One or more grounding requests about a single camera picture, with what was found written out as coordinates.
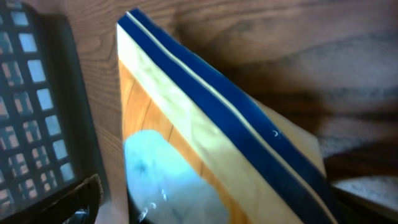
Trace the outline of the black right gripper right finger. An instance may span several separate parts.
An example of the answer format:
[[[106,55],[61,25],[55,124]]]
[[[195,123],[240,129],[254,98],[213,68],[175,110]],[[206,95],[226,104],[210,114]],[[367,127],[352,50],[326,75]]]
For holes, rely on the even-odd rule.
[[[334,183],[349,202],[359,205],[387,221],[397,223],[397,186],[378,183]]]

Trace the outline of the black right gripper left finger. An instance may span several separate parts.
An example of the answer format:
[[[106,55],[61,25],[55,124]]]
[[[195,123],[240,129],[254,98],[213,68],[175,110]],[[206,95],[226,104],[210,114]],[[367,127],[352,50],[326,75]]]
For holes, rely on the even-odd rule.
[[[1,220],[1,224],[94,223],[103,199],[98,174],[57,192],[43,201]]]

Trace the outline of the yellow snack bag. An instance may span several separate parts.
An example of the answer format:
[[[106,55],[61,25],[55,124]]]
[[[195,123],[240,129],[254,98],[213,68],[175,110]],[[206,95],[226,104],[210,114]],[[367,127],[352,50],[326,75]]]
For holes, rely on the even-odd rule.
[[[131,223],[342,223],[315,136],[140,9],[116,24]]]

